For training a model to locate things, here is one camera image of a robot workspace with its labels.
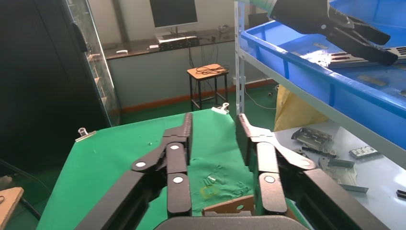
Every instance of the wall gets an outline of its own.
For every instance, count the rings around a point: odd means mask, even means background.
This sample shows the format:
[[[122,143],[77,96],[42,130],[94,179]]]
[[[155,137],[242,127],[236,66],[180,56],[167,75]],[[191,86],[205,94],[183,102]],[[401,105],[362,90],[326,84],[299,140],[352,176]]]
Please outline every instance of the wall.
[[[208,59],[213,46],[202,47]],[[228,86],[233,86],[234,42],[220,43],[218,47],[218,63],[229,66]],[[203,65],[200,47],[192,48],[192,59],[196,67]],[[108,64],[122,108],[190,94],[189,76],[186,73],[186,70],[191,69],[188,49],[113,59],[109,60]],[[247,81],[264,78],[264,75],[250,64],[246,63],[245,68]],[[217,82],[219,89],[224,87],[223,79]],[[210,80],[210,84],[214,87],[213,80]]]
[[[113,8],[113,0],[88,1],[101,43],[120,43],[121,37]]]
[[[121,42],[113,0],[89,0],[102,44]],[[155,29],[149,0],[120,0],[125,26],[131,41],[153,38],[155,33],[165,29]],[[219,25],[234,26],[234,1],[195,0],[198,23],[182,26],[182,30],[209,30]],[[248,24],[249,5],[245,15]]]

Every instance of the blue crate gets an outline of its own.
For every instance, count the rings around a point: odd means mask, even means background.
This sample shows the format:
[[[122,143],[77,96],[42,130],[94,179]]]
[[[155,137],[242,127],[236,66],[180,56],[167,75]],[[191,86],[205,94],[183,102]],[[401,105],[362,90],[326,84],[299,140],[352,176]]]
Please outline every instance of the blue crate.
[[[336,0],[338,10],[358,17],[391,35],[386,47],[406,46],[406,0]],[[241,34],[241,48],[290,82],[351,119],[406,150],[406,71],[395,67],[358,67],[336,72],[303,59],[320,50],[340,52],[318,34],[304,35],[278,22]],[[318,43],[326,46],[320,48]],[[386,82],[379,86],[360,75]]]

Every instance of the black cabinet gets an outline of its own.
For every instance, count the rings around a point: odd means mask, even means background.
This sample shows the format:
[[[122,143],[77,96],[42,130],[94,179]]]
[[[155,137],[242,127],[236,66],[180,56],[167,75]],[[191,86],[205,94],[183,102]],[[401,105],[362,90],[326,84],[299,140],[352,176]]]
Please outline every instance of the black cabinet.
[[[1,159],[28,171],[63,164],[80,127],[119,125],[86,0],[0,0],[0,22]]]

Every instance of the green floor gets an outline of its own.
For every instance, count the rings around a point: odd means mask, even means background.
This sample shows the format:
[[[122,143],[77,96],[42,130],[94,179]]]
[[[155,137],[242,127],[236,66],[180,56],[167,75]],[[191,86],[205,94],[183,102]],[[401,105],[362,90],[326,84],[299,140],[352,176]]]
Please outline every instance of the green floor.
[[[276,92],[274,91],[275,85],[265,85],[259,88],[250,89],[248,93],[260,105],[267,108],[276,107]],[[229,93],[230,115],[235,119],[236,117],[236,93]],[[207,101],[203,103],[203,109],[208,109],[214,106],[214,101]],[[146,109],[142,111],[126,113],[122,116],[122,123],[129,124],[138,121],[154,119],[163,116],[170,116],[180,113],[190,112],[190,102],[181,102],[171,104],[163,107]],[[245,113],[254,126],[264,127],[273,130],[276,110],[268,110],[257,106],[247,96],[245,97]],[[61,171],[61,167],[43,170],[35,173],[34,176],[45,183],[50,189],[55,185],[55,182]],[[42,213],[48,196],[46,191],[36,182],[26,179],[24,177],[17,177],[13,180],[13,186],[21,186],[24,188],[23,197],[30,202],[38,212]],[[13,213],[5,230],[34,230],[38,221],[21,205],[18,205]]]

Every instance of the green cloth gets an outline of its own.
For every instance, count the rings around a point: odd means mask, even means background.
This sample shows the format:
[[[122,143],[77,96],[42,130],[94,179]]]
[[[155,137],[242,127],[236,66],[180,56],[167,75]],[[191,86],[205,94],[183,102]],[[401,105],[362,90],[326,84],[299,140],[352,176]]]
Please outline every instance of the green cloth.
[[[75,143],[37,229],[74,229],[131,163],[156,148],[164,130],[181,125],[183,118],[181,114],[103,129]],[[204,207],[252,194],[252,173],[244,166],[229,115],[193,113],[188,175],[194,216]],[[152,230],[166,220],[166,202],[164,188],[137,229]]]

